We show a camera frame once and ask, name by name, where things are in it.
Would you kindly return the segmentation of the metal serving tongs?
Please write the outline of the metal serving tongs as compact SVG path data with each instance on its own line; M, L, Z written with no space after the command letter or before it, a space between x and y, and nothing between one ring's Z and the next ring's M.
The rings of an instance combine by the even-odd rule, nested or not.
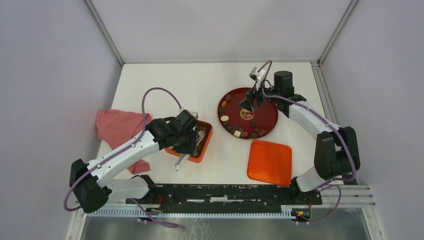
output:
M181 144L173 148L176 153L180 154L178 160L174 164L177 172L181 171L182 166L191 155L197 154L198 144L203 140L205 135L206 132L204 130L192 130Z

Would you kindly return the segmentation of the red round tray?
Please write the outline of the red round tray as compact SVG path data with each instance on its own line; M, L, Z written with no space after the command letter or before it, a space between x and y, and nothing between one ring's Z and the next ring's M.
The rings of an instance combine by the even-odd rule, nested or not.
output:
M247 111L238 106L245 99L248 87L240 87L224 94L217 106L217 117L219 124L235 138L243 140L256 140L268 135L276 126L279 111L277 107L269 102L264 103L261 108L254 112ZM230 101L227 101L225 107L221 104L226 95L231 95ZM221 116L228 116L228 121L221 121ZM240 137L233 135L234 131L240 131Z

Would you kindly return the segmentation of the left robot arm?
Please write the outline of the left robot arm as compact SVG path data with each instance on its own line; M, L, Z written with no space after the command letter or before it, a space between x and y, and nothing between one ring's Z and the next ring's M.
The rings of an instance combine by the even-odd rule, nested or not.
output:
M67 206L71 194L85 213L93 213L111 200L134 198L145 204L153 203L157 190L143 178L116 180L115 177L138 160L165 148L172 147L183 156L196 154L198 123L197 112L181 109L177 116L153 119L135 137L102 157L88 162L75 160L70 167L70 189L64 209L71 211Z

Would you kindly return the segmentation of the orange box lid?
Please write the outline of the orange box lid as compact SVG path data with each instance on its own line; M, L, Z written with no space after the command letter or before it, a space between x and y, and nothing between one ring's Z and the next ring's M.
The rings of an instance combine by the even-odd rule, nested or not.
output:
M292 180L292 148L254 140L250 145L247 177L254 181L287 187Z

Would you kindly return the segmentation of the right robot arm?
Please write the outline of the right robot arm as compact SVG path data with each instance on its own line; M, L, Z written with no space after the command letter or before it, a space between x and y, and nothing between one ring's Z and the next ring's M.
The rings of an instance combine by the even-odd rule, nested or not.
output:
M290 71L275 72L274 83L270 87L265 86L267 75L262 68L252 69L249 77L255 84L246 92L239 107L253 112L264 103L272 103L315 140L313 166L291 181L289 199L295 204L302 204L312 190L323 190L333 181L356 180L361 163L355 130L326 119L305 97L296 94Z

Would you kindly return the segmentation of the pink cloth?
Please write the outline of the pink cloth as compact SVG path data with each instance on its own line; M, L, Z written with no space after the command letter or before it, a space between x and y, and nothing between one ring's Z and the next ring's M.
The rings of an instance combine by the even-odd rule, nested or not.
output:
M117 109L98 110L95 120L97 138L114 150L134 138L141 132L143 124L151 121L149 113L142 115Z

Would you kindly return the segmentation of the white oval chocolate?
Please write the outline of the white oval chocolate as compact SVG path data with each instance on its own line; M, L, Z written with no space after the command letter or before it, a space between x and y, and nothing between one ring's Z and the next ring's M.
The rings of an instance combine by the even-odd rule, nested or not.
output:
M229 120L229 117L228 117L227 115L223 115L223 116L221 116L221 117L220 117L220 120L221 120L222 122L226 122L226 121L228 121L228 120Z

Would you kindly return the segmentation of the orange chocolate box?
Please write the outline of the orange chocolate box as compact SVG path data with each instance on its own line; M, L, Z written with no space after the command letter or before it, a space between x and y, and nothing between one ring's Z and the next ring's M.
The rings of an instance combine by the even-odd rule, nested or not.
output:
M177 163L180 166L182 166L183 163L187 161L197 164L201 163L206 154L208 145L213 135L213 127L210 123L200 120L196 125L196 129L198 130L196 154L184 157L183 160L178 161Z

